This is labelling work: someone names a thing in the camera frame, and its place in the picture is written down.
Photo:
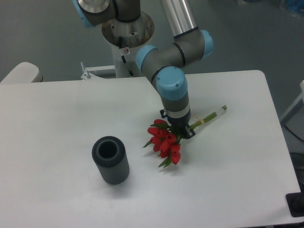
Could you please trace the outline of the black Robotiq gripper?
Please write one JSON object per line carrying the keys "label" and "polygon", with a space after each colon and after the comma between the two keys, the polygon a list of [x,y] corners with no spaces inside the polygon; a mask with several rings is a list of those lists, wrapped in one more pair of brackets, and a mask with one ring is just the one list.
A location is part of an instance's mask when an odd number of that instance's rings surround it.
{"label": "black Robotiq gripper", "polygon": [[172,112],[169,110],[162,109],[160,110],[161,118],[166,119],[171,125],[175,127],[182,128],[182,137],[183,139],[190,139],[196,135],[193,129],[186,127],[189,125],[191,112],[190,109],[178,112]]}

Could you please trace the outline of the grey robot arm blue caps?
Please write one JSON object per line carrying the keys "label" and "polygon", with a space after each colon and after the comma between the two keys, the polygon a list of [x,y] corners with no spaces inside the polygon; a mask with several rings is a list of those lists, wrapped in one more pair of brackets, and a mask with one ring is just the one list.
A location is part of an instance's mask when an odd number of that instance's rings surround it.
{"label": "grey robot arm blue caps", "polygon": [[190,3],[161,2],[174,38],[162,50],[149,44],[154,23],[138,0],[75,0],[73,5],[82,23],[89,28],[101,25],[104,38],[118,50],[114,55],[116,74],[145,76],[162,100],[162,118],[185,139],[193,137],[188,83],[182,68],[209,56],[214,42],[197,26]]}

